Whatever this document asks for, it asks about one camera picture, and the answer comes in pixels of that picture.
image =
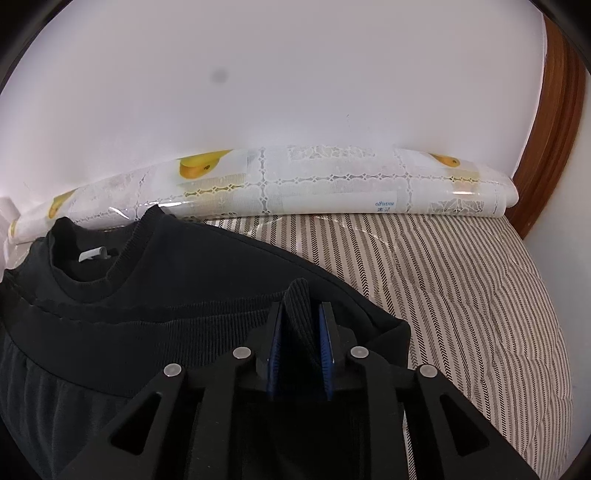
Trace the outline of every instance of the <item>silver rivet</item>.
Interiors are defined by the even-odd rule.
[[[179,364],[168,364],[166,367],[164,367],[164,375],[167,377],[176,377],[182,369],[183,367],[181,367]]]
[[[366,358],[369,355],[369,350],[367,350],[364,346],[354,346],[351,349],[351,356],[355,358]]]
[[[437,368],[432,365],[425,364],[418,369],[421,372],[421,375],[427,378],[433,378],[437,375]]]
[[[234,349],[232,355],[234,355],[235,358],[243,359],[250,357],[251,353],[251,350],[247,346],[239,346],[238,348]]]

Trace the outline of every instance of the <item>black garment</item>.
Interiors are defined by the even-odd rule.
[[[112,258],[78,262],[102,246]],[[297,278],[359,343],[406,364],[405,322],[282,249],[158,207],[109,232],[60,219],[0,286],[0,416],[55,478],[164,365],[206,365],[239,346]]]

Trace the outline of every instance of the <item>white surface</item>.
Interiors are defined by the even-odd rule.
[[[0,95],[21,210],[200,151],[433,151],[512,174],[537,108],[527,0],[74,0]]]
[[[573,381],[571,460],[591,434],[591,76],[569,163],[525,239],[556,309]]]

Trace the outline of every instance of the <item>clear plastic wrap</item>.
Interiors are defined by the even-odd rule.
[[[443,155],[324,145],[223,150],[63,193],[14,221],[8,238],[31,242],[62,216],[87,228],[114,228],[152,205],[198,219],[345,212],[498,217],[517,199],[507,176]]]

